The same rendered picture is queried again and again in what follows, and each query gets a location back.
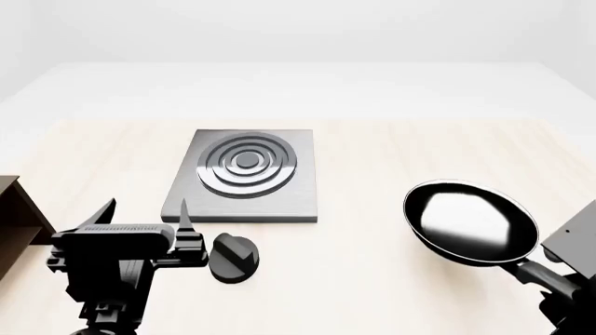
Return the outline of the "grey square stove plate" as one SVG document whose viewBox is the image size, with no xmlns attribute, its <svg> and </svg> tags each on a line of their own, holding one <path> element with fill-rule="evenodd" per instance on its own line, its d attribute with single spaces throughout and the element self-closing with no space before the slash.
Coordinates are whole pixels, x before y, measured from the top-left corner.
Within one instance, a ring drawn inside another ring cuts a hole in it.
<svg viewBox="0 0 596 335">
<path fill-rule="evenodd" d="M 309 129 L 199 129 L 162 206 L 163 222 L 318 220 Z"/>
</svg>

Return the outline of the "round ringed stove burner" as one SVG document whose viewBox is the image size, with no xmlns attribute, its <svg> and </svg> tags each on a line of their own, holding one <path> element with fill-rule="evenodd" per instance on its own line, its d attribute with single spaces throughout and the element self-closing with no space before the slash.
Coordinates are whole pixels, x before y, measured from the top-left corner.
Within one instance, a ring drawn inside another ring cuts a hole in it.
<svg viewBox="0 0 596 335">
<path fill-rule="evenodd" d="M 285 186 L 298 159 L 283 139 L 262 132 L 226 136 L 198 158 L 196 174 L 209 191 L 223 197 L 254 198 Z"/>
</svg>

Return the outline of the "black frying pan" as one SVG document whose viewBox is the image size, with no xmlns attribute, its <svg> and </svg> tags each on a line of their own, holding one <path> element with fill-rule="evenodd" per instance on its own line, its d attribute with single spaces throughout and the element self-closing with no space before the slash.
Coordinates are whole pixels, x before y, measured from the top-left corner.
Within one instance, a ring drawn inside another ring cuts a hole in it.
<svg viewBox="0 0 596 335">
<path fill-rule="evenodd" d="M 507 194 L 470 181 L 425 181 L 407 192 L 402 210 L 414 235 L 444 259 L 499 267 L 569 303 L 580 293 L 580 286 L 528 258 L 540 242 L 539 228 Z"/>
</svg>

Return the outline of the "black round stove knob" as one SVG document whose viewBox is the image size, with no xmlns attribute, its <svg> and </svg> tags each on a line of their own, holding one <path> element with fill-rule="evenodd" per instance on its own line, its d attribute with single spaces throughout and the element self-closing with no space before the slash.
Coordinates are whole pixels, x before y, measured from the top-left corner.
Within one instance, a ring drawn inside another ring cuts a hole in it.
<svg viewBox="0 0 596 335">
<path fill-rule="evenodd" d="M 209 268 L 214 278 L 224 284 L 239 284 L 256 273 L 259 250 L 248 238 L 219 234 L 213 241 Z"/>
</svg>

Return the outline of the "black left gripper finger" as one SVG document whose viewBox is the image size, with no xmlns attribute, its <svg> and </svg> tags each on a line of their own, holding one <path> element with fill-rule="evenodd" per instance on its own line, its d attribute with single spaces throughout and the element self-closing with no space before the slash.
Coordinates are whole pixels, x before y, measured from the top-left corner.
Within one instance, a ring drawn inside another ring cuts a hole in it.
<svg viewBox="0 0 596 335">
<path fill-rule="evenodd" d="M 209 261 L 204 237 L 195 230 L 190 220 L 186 200 L 181 203 L 180 222 L 171 256 L 180 267 L 205 267 Z"/>
<path fill-rule="evenodd" d="M 71 229 L 70 232 L 107 232 L 115 214 L 116 200 L 112 198 L 87 220 Z"/>
</svg>

